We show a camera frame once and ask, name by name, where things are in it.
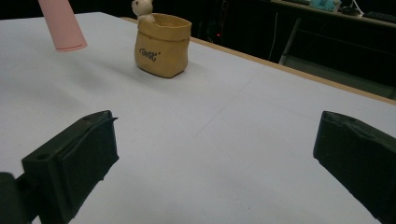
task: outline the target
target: white plush toy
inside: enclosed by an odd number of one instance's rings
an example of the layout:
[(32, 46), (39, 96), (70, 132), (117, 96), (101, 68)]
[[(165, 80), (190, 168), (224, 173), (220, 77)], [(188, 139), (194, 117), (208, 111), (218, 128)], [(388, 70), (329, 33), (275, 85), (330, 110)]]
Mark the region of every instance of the white plush toy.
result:
[(137, 16), (138, 21), (147, 20), (155, 22), (152, 12), (152, 0), (134, 0), (132, 1), (132, 11)]

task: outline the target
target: tabletop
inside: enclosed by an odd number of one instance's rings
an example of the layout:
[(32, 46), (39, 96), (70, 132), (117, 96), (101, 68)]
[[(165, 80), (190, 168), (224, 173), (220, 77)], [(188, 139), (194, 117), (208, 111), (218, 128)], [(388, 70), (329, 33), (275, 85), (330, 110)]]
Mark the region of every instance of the tabletop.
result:
[(312, 154), (322, 111), (396, 136), (395, 104), (197, 42), (155, 77), (136, 24), (77, 18), (88, 47), (67, 53), (43, 18), (0, 21), (0, 171), (77, 119), (119, 118), (120, 160), (70, 223), (378, 223)]

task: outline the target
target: tan fabric basket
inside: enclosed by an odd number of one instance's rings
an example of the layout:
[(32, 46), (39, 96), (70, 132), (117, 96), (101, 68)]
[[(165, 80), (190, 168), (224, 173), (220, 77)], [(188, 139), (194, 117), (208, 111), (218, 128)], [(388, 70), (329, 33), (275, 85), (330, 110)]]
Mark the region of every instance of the tan fabric basket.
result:
[(191, 22), (176, 16), (153, 13), (155, 22), (139, 22), (134, 60), (141, 69), (159, 76), (174, 77), (188, 63)]

